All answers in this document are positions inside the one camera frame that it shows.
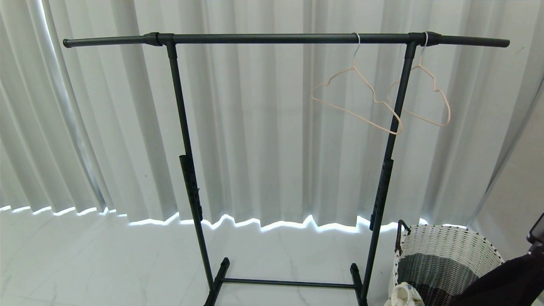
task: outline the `white wicker basket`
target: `white wicker basket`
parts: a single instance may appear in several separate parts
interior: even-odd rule
[[[414,286],[427,306],[444,306],[503,262],[497,249],[477,232],[442,225],[408,228],[400,220],[393,283]]]

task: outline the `clothes rack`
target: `clothes rack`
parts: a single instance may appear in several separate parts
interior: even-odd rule
[[[372,238],[370,241],[369,253],[367,257],[364,279],[361,281],[358,267],[355,263],[351,264],[350,272],[353,279],[352,284],[334,284],[334,283],[314,283],[307,281],[282,281],[282,280],[262,280],[262,279],[240,279],[226,277],[227,269],[230,265],[228,258],[224,258],[215,276],[212,275],[212,269],[209,263],[206,242],[202,232],[203,220],[202,207],[200,206],[198,186],[196,182],[195,167],[193,162],[193,153],[191,150],[191,141],[189,136],[189,127],[187,125],[187,115],[183,101],[182,86],[180,80],[180,71],[177,63],[177,44],[405,44],[406,51],[404,56],[404,65],[400,77],[397,99],[394,106],[395,113],[400,116],[406,87],[410,78],[410,70],[414,59],[417,46],[435,46],[435,45],[466,45],[466,46],[487,46],[487,47],[508,47],[509,40],[493,38],[477,38],[467,36],[446,36],[434,32],[407,33],[407,34],[171,34],[171,33],[148,33],[140,36],[120,36],[88,39],[64,39],[65,47],[80,46],[100,46],[100,45],[130,45],[147,44],[151,46],[166,46],[168,58],[170,60],[170,70],[174,82],[174,92],[176,96],[177,108],[180,116],[181,131],[185,155],[180,156],[180,163],[185,180],[185,186],[189,197],[191,213],[195,221],[196,236],[199,242],[200,253],[206,279],[209,287],[209,294],[205,306],[215,305],[222,284],[264,284],[264,285],[284,285],[284,286],[309,286],[323,288],[341,288],[355,290],[359,306],[368,305],[367,294],[372,275],[372,267],[376,256],[376,247],[380,235],[380,225],[384,215],[384,207],[393,169],[393,147],[395,144],[395,135],[389,134],[387,139],[384,161],[378,182],[378,190],[374,203],[374,210],[370,217],[370,230]],[[391,131],[396,132],[398,121],[393,117],[391,122]]]

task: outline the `rack base foot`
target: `rack base foot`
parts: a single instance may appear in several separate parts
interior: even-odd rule
[[[363,284],[361,282],[361,275],[359,274],[359,268],[356,264],[351,264],[349,269],[351,273],[351,278],[353,279],[353,284],[335,284],[335,283],[314,283],[309,281],[287,281],[287,280],[265,280],[265,279],[243,279],[243,278],[227,278],[225,277],[227,269],[230,266],[230,261],[227,257],[223,259],[217,276],[214,280],[215,290],[210,291],[208,298],[206,299],[206,304],[204,306],[214,306],[217,297],[219,296],[219,291],[221,290],[221,285],[223,283],[233,283],[233,284],[260,284],[260,285],[280,285],[280,286],[302,286],[302,287],[320,287],[320,288],[337,288],[337,289],[353,289],[357,296],[357,303],[359,306],[367,306],[366,299],[363,299],[361,296]]]

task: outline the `black vertical pole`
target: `black vertical pole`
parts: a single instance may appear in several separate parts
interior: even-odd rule
[[[412,61],[416,54],[417,43],[411,42],[406,45],[406,53],[404,55],[404,66],[400,75],[399,91],[395,102],[395,113],[400,117],[403,110],[404,96],[408,87],[408,79],[412,69]],[[391,122],[391,131],[396,132],[399,122],[393,116]],[[380,236],[381,221],[384,216],[385,200],[387,198],[387,190],[389,189],[389,181],[391,179],[391,171],[393,169],[393,147],[395,146],[395,135],[389,134],[387,146],[385,148],[384,163],[382,164],[380,181],[378,183],[378,191],[374,202],[374,211],[370,217],[370,230],[372,231],[372,239],[370,241],[370,249],[368,250],[367,267],[364,270],[363,289],[361,292],[361,300],[367,304],[368,287],[370,284],[370,276],[372,275],[372,267],[374,266],[374,258],[376,257],[376,248],[378,247],[378,238]]]
[[[173,41],[166,43],[168,58],[170,59],[170,70],[172,71],[172,80],[174,81],[174,92],[176,94],[177,111],[180,115],[181,134],[183,136],[183,145],[185,146],[185,155],[180,156],[185,187],[189,196],[193,222],[195,223],[196,238],[199,241],[200,254],[206,272],[206,279],[210,292],[215,291],[212,269],[209,264],[208,251],[206,250],[206,241],[202,232],[202,206],[200,206],[199,189],[196,184],[195,165],[193,162],[193,152],[191,151],[191,140],[189,138],[189,127],[187,125],[187,115],[185,114],[185,104],[183,102],[183,92],[181,89],[180,69],[177,65],[176,44]]]

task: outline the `basket handle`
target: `basket handle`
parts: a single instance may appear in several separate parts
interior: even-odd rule
[[[401,219],[399,220],[399,226],[397,227],[397,241],[395,242],[395,252],[399,251],[399,256],[403,254],[403,249],[400,247],[400,234],[402,233],[402,227],[408,231],[408,235],[412,232],[410,227]]]

